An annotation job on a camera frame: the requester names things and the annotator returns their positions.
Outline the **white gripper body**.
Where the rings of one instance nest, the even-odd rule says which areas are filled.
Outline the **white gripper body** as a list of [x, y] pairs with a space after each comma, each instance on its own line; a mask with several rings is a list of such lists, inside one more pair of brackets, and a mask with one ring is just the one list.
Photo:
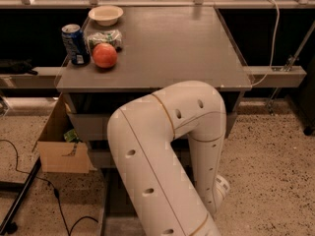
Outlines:
[[230, 185], [226, 179], [217, 175], [214, 186], [214, 213], [217, 213], [230, 191]]

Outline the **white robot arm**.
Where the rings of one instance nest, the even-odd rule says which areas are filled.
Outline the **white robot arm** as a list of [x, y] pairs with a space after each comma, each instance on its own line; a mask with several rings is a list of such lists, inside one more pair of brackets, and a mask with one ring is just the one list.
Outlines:
[[110, 151], [147, 236], [221, 236], [214, 215], [229, 190], [218, 175], [225, 129], [221, 95], [198, 81], [111, 115]]

